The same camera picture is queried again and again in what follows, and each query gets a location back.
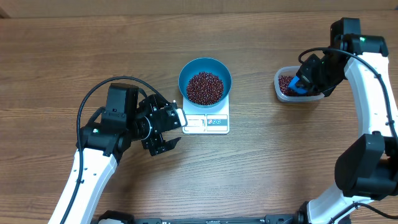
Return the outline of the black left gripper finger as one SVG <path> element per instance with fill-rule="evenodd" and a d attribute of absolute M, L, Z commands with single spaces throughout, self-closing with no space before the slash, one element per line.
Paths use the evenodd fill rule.
<path fill-rule="evenodd" d="M 177 138 L 171 139 L 169 141 L 163 141 L 161 151 L 167 152 L 167 151 L 174 149 L 176 147 L 177 143 L 179 142 L 179 140 L 181 140 L 181 137 L 177 137 Z"/>
<path fill-rule="evenodd" d="M 163 97 L 160 97 L 157 94 L 153 94 L 153 95 L 149 96 L 149 103 L 150 103 L 152 109 L 162 109 L 162 108 L 170 105 L 170 102 L 168 102 Z"/>

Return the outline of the blue plastic scoop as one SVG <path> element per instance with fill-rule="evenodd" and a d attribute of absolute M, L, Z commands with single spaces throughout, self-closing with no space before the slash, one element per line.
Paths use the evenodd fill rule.
<path fill-rule="evenodd" d="M 306 95 L 308 91 L 301 84 L 299 77 L 294 76 L 288 85 L 288 89 L 298 95 Z"/>

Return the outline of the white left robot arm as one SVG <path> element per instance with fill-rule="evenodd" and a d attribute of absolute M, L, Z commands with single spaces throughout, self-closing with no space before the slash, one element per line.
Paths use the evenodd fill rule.
<path fill-rule="evenodd" d="M 139 101 L 141 93 L 138 86 L 112 83 L 106 105 L 78 128 L 70 176 L 50 223 L 90 223 L 106 184 L 132 142 L 140 141 L 152 156 L 175 148 L 179 139 L 166 141 L 162 134 L 187 125 L 183 109 L 157 92 Z"/>

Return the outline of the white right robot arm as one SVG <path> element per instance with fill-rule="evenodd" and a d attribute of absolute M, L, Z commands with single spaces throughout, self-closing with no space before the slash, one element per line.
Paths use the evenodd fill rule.
<path fill-rule="evenodd" d="M 397 106 L 388 75 L 388 49 L 381 36 L 363 35 L 359 19 L 344 17 L 330 27 L 323 57 L 302 52 L 290 88 L 298 94 L 329 96 L 343 80 L 350 84 L 358 118 L 358 139 L 337 159 L 335 181 L 305 202 L 295 223 L 338 223 L 358 207 L 397 195 Z"/>

